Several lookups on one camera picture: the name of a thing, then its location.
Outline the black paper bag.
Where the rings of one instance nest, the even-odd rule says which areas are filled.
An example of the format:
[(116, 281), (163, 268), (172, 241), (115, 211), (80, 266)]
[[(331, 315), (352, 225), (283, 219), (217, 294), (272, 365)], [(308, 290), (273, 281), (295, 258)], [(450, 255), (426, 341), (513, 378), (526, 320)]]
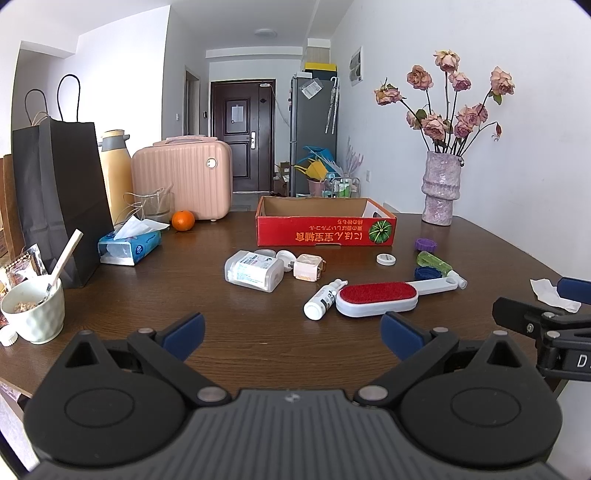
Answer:
[(113, 231), (93, 122), (46, 117), (12, 132), (19, 220), (53, 269), (73, 232), (83, 237), (61, 274), (66, 289), (83, 287), (100, 264), (98, 242)]

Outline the blue bottle cap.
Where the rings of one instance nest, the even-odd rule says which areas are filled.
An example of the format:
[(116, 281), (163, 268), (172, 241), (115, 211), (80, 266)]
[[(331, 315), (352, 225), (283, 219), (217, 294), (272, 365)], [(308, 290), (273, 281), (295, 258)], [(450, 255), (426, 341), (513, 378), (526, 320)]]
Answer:
[(429, 266), (417, 267), (414, 271), (414, 275), (416, 281), (438, 279), (444, 276), (444, 274), (440, 270)]

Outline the blue tissue pack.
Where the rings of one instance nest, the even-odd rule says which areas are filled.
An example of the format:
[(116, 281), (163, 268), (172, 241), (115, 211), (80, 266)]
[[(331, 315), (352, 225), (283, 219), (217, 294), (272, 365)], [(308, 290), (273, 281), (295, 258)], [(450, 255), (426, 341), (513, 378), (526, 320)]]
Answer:
[(151, 219), (131, 215), (116, 231), (102, 237), (97, 245), (101, 264), (137, 265), (161, 244), (161, 232), (169, 227)]

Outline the grey refrigerator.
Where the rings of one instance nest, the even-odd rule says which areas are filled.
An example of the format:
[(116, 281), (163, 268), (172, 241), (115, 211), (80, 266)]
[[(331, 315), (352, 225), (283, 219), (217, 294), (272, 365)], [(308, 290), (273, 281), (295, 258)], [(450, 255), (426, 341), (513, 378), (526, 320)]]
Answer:
[(290, 196), (310, 193), (308, 179), (294, 165), (311, 154), (308, 147), (337, 151), (337, 129), (328, 126), (335, 72), (320, 78), (294, 76), (290, 84)]

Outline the purple ceramic vase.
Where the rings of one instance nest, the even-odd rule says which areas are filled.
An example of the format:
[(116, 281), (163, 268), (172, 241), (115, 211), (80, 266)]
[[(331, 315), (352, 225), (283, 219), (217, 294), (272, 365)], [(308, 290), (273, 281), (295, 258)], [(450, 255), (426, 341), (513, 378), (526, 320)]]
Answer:
[(424, 222), (443, 227), (452, 224), (454, 202), (460, 198), (461, 171), (460, 157), (433, 151), (427, 154), (422, 183)]

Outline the orange fruit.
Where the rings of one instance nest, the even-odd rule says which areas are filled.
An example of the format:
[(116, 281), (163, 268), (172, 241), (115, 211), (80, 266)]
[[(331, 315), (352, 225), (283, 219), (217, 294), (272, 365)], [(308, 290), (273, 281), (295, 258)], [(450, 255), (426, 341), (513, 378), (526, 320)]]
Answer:
[(194, 223), (194, 215), (187, 210), (176, 211), (171, 217), (171, 226), (178, 232), (190, 231)]

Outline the red cardboard box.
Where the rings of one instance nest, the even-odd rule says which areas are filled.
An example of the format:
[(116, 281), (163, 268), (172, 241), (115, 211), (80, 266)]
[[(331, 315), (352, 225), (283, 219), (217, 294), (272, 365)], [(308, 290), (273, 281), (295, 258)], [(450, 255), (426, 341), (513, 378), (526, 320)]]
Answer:
[(259, 246), (391, 246), (397, 217), (369, 198), (263, 196)]

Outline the green translucent bottle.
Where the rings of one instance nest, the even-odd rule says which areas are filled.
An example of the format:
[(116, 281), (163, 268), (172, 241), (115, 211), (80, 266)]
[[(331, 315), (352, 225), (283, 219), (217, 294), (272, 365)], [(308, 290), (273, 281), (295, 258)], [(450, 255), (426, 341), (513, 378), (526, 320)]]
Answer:
[(450, 264), (427, 251), (421, 251), (417, 256), (417, 264), (420, 267), (431, 267), (438, 270), (443, 277), (454, 279), (460, 289), (466, 289), (468, 281), (462, 277)]

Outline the white wipes container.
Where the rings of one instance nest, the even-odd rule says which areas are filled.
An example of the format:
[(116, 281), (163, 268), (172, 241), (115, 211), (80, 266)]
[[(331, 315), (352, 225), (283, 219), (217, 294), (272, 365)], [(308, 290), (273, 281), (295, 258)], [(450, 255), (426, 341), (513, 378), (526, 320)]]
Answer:
[(284, 273), (280, 259), (245, 250), (229, 257), (223, 269), (226, 282), (266, 293), (273, 293)]

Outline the white spray bottle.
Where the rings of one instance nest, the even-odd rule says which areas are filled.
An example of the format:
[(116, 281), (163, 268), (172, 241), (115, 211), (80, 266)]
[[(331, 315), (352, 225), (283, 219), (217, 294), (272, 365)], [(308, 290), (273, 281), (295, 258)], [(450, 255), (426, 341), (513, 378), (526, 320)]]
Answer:
[(348, 281), (342, 279), (335, 279), (329, 284), (318, 289), (307, 303), (304, 304), (304, 316), (311, 321), (321, 320), (325, 313), (335, 303), (339, 291), (348, 285)]

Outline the dried pink roses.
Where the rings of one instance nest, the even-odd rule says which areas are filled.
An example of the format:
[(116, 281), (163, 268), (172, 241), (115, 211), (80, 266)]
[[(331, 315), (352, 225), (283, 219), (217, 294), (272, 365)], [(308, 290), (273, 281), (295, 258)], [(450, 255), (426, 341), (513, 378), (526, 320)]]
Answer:
[(499, 66), (495, 67), (490, 73), (488, 90), (483, 100), (474, 105), (462, 106), (459, 96), (472, 88), (472, 81), (460, 70), (460, 55), (452, 50), (438, 50), (434, 53), (434, 64), (444, 76), (444, 110), (441, 113), (435, 110), (431, 99), (434, 78), (418, 64), (407, 73), (406, 82), (425, 94), (424, 106), (411, 107), (401, 89), (389, 81), (384, 81), (374, 90), (376, 104), (402, 105), (406, 110), (409, 128), (420, 133), (429, 152), (451, 154), (463, 159), (484, 131), (489, 130), (493, 140), (500, 140), (503, 128), (499, 122), (490, 118), (487, 102), (492, 101), (500, 106), (505, 97), (515, 93), (512, 75)]

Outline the glass cup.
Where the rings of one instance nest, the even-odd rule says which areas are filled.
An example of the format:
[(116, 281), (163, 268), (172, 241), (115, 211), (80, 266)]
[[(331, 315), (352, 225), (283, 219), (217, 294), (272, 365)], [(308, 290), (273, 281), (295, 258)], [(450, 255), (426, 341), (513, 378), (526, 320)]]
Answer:
[(134, 195), (135, 215), (143, 220), (150, 219), (168, 223), (172, 216), (172, 186), (159, 188), (148, 194)]

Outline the yellow box on fridge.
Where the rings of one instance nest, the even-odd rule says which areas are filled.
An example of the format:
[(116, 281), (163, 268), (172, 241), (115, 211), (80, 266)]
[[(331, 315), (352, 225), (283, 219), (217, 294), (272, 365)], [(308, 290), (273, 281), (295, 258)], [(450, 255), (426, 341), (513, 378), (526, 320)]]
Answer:
[(337, 72), (338, 67), (332, 63), (321, 63), (321, 62), (305, 62), (304, 71), (310, 72)]

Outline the white round cap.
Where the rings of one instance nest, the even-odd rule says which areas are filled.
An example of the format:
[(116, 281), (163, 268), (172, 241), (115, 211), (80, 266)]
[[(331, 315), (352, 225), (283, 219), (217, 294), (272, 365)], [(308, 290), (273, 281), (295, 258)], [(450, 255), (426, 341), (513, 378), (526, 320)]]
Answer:
[(279, 259), (283, 263), (284, 272), (290, 272), (294, 270), (294, 263), (297, 261), (297, 257), (293, 252), (288, 250), (277, 251), (276, 259)]

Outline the small white lid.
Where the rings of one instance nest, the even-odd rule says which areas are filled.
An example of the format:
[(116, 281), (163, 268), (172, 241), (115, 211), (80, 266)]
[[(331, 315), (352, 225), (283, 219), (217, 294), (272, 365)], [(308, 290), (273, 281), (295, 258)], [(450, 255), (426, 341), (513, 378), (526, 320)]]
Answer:
[(377, 255), (376, 261), (379, 265), (390, 267), (390, 266), (394, 266), (394, 264), (396, 264), (397, 259), (395, 256), (393, 256), (391, 254), (381, 253), (381, 254)]

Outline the yellow thermos jug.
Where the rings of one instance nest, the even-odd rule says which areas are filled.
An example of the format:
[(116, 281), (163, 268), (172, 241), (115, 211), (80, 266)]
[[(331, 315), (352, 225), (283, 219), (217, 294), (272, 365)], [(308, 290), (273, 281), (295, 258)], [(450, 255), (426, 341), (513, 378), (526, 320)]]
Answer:
[(129, 135), (122, 129), (108, 130), (98, 143), (107, 201), (113, 224), (128, 210), (125, 194), (132, 192), (131, 157), (126, 147)]

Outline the pink hard suitcase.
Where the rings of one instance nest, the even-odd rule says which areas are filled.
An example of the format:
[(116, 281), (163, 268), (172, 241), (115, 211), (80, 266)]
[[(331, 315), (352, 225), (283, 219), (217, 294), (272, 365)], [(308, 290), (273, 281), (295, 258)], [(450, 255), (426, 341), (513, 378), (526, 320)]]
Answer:
[(174, 209), (197, 220), (216, 221), (232, 201), (232, 152), (225, 142), (207, 136), (168, 137), (134, 153), (133, 192), (170, 190)]

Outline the red lint brush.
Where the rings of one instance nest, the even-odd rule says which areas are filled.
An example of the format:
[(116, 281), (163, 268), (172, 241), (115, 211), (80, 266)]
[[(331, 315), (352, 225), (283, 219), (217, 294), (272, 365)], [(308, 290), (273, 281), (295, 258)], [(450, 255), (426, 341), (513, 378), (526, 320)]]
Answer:
[(445, 293), (458, 288), (453, 278), (436, 278), (412, 282), (382, 282), (348, 285), (335, 299), (335, 307), (349, 318), (403, 313), (414, 310), (421, 296)]

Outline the white bowl with spoon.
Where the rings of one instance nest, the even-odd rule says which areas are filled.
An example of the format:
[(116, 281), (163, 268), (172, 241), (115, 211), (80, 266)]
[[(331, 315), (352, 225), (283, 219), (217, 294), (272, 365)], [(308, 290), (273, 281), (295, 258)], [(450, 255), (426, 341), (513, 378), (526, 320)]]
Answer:
[(1, 302), (8, 324), (31, 344), (48, 343), (63, 329), (65, 297), (60, 275), (82, 237), (83, 233), (75, 229), (50, 274), (25, 280)]

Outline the purple bottle cap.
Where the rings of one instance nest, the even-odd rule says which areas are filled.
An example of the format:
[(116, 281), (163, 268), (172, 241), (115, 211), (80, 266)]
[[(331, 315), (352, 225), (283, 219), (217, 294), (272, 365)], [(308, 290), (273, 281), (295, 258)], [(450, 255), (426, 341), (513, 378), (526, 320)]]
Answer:
[(419, 252), (434, 253), (437, 247), (438, 243), (429, 238), (417, 238), (415, 241), (415, 249)]

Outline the crumpled white tissue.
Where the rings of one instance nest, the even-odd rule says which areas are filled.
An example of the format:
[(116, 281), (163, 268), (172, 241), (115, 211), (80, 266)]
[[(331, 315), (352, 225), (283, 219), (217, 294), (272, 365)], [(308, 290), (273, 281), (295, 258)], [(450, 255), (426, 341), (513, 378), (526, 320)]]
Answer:
[(576, 314), (579, 311), (581, 303), (561, 297), (549, 279), (531, 279), (530, 284), (538, 301), (571, 314)]

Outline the brown paper bag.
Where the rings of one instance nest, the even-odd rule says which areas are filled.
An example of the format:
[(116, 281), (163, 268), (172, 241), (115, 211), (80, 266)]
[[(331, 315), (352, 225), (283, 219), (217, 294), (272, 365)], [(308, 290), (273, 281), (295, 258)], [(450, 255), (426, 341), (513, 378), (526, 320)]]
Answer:
[(8, 258), (14, 260), (24, 250), (14, 180), (13, 158), (1, 158), (1, 219)]

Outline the dark brown door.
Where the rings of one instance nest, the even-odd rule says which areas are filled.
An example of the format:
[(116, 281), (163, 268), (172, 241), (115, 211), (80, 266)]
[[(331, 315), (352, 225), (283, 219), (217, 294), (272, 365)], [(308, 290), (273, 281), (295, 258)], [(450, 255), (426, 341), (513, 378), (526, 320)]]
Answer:
[(273, 186), (273, 80), (211, 84), (211, 131), (231, 149), (233, 190), (269, 192)]

